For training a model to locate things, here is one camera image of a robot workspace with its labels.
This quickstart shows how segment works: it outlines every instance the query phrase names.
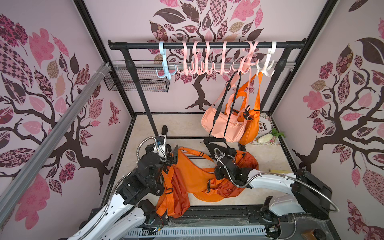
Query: floor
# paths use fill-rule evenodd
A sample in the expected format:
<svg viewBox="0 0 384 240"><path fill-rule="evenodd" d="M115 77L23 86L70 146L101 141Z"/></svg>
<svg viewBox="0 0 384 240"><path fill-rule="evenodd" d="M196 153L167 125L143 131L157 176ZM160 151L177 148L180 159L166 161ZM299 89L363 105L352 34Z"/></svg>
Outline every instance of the floor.
<svg viewBox="0 0 384 240"><path fill-rule="evenodd" d="M154 122L159 132L163 125L168 127L168 136L207 136L208 133L201 126L202 114L156 114L153 115ZM138 115L132 129L131 136L115 183L125 174L129 173L136 167L136 150L138 145L146 137L154 136L152 128L149 124L146 115ZM168 144L172 149L178 144L179 146L188 147L198 151L208 152L202 139L191 140L168 140ZM229 143L230 147L238 149L237 143ZM268 172L269 169L288 170L291 172L291 167L284 155L280 146L256 146L247 144L246 149L251 153L259 163L259 170ZM145 148L140 149L140 156L145 154ZM205 159L192 160L199 167L213 167L209 161ZM189 194L190 204L197 205L245 205L245 204L263 204L267 196L281 196L282 192L270 189L248 189L246 188L239 196L232 198L225 198L219 202L210 203L201 201ZM156 205L159 197L148 194L144 199L149 199L152 204Z"/></svg>

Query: pink wall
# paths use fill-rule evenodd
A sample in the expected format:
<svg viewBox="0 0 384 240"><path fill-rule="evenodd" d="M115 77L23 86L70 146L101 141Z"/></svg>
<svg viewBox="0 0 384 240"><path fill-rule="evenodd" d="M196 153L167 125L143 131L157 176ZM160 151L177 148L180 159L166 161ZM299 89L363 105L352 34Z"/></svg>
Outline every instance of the pink wall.
<svg viewBox="0 0 384 240"><path fill-rule="evenodd" d="M297 164L332 188L341 239L384 236L383 8L341 1L273 115Z"/></svg>
<svg viewBox="0 0 384 240"><path fill-rule="evenodd" d="M103 63L72 1L12 1L0 17L0 193ZM71 236L99 207L130 117L102 82L1 228Z"/></svg>

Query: metal cable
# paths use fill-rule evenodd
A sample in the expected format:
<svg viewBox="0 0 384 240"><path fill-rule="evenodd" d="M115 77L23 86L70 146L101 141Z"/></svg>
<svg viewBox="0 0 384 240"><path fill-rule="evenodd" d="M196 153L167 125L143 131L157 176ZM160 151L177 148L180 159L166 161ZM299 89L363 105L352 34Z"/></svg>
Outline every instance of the metal cable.
<svg viewBox="0 0 384 240"><path fill-rule="evenodd" d="M290 177L290 176L286 176L286 175L283 175L283 174L278 174L278 173L272 173L272 172L261 172L255 176L253 176L246 184L244 185L237 185L233 180L232 180L232 177L231 175L229 174L229 171L227 169L227 167L223 164L223 162L221 161L221 158L224 157L224 154L218 149L218 148L215 148L214 149L215 151L215 158L221 162L221 164L224 166L224 169L226 170L228 176L229 176L229 179L231 180L231 182L236 186L236 187L239 187L239 188L244 188L246 186L249 185L249 183L251 183L252 180L254 180L255 178L257 177L261 177L262 175L274 175L274 176L279 176L279 177L282 177L282 178L286 178L286 179L290 179L290 180L293 180L295 182L298 182L298 183L301 183L302 185L304 185L305 187L315 191L316 193L318 193L319 195L321 195L322 197L324 197L327 201L329 201L329 203L335 208L335 209L329 209L330 212L339 212L340 209L336 206L336 204L334 202L332 202L332 200L325 196L322 192L320 192L319 190L317 190L316 188L312 187L311 185L299 180L299 179L296 179L294 177ZM216 153L216 151L219 151L220 154L221 154L221 157L219 157Z"/></svg>

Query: black wire basket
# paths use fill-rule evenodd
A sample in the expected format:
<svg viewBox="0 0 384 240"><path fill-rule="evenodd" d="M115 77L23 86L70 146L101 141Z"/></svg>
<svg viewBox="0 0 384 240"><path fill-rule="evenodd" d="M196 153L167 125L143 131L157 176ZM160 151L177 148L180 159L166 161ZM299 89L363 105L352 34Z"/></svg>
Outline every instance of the black wire basket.
<svg viewBox="0 0 384 240"><path fill-rule="evenodd" d="M124 91L137 91L135 83L132 80L130 73L126 67L114 67L118 79L113 78L113 72L109 72L104 82L109 91L118 91L120 86L116 84L116 81L120 79L122 89ZM137 68L137 74L139 75L140 84L143 91L147 92L168 92L170 80L165 78L159 78L156 74L156 70L161 75L163 68Z"/></svg>

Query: tree mural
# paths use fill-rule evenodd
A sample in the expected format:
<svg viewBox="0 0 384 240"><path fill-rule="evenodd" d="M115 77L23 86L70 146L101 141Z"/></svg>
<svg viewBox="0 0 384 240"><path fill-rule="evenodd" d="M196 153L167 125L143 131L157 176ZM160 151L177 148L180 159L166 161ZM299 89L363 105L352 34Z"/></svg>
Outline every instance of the tree mural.
<svg viewBox="0 0 384 240"><path fill-rule="evenodd" d="M376 38L358 41L362 43L363 57L354 55L348 45L335 66L332 62L321 66L321 79L311 85L314 91L303 97L307 106L314 110L308 117L313 120L312 128L317 132L313 149L309 155L292 150L302 161L300 168L311 171L311 164L324 145L335 145L332 154L340 154L340 164L349 159L354 164L351 173L354 184L358 185L362 178L368 192L384 205L384 177L373 171L384 170L384 150L371 144L384 144L384 73L363 68L364 61L384 65L384 43ZM360 175L362 168L356 162L357 153L364 161L363 177Z"/></svg>
<svg viewBox="0 0 384 240"><path fill-rule="evenodd" d="M12 28L14 23L1 15L0 26L0 36L11 46L18 46L17 42L25 45L29 40L30 51L37 62L37 65L33 67L27 65L27 62L9 44L0 40L1 79L7 92L0 96L2 106L0 109L0 125L2 125L0 127L0 149L12 141L16 141L18 144L29 144L29 146L32 141L35 143L32 145L38 146L71 106L74 98L81 92L81 87L87 84L90 78L89 66L85 64L85 68L80 70L75 54L71 54L72 57L69 58L70 54L64 43L52 36L55 43L52 44L48 31L43 28L40 29L40 34L32 33L32 36L27 37L23 35L19 39L15 31L24 29L19 23ZM60 54L60 56L54 59L54 54ZM45 71L41 65L46 60L50 62ZM83 154L83 147L88 146L87 139L92 137L89 129L100 124L97 120L103 106L103 99L97 98L100 87L100 85L97 86L65 133L65 142L52 152L43 166L43 168L50 169L45 179L49 188L56 193L62 194L62 184L73 179L76 169L84 167L93 167L98 170L101 193L103 176L108 175L112 169L107 169L111 155L108 159L101 161ZM32 108L25 107L28 105L25 103L29 103ZM113 115L109 120L109 125L118 123L117 115L119 114L119 109L111 101L110 106ZM13 118L19 120L17 122L14 120L15 123L10 125ZM2 152L0 167L7 168L7 171L0 171L0 177L15 177L21 170L20 166L26 163L34 152L34 149L22 146Z"/></svg>
<svg viewBox="0 0 384 240"><path fill-rule="evenodd" d="M254 41L258 38L263 29L257 29L263 19L263 12L261 7L256 8L260 4L260 0L160 0L170 8L160 9L154 14L155 16L162 17L167 23L158 24L155 20L150 21L151 31L157 41L171 41L171 42L195 42L195 41ZM225 54L225 62L240 62L240 50L237 49L234 54L230 54L233 49L227 49ZM257 53L256 49L253 54L253 62L257 59L263 59L265 54ZM154 63L161 63L162 57L158 49L149 49L149 51L156 55ZM206 56L205 51L198 53L199 61L205 61L208 58L210 63L221 63L222 61L221 49L216 49ZM192 61L192 49L189 52L188 63ZM167 56L169 64L181 63L183 61L184 50L170 49L170 54ZM223 75L223 79L228 81L234 72ZM203 106L210 106L205 99L205 93L202 89L201 81L210 79L216 81L217 74L212 72L211 75L206 73L202 75L180 75L175 74L175 81L179 79L187 84L194 80L193 87L196 89L198 99L186 108L193 108L198 106L200 110L204 111ZM250 93L253 92L253 82L250 86Z"/></svg>

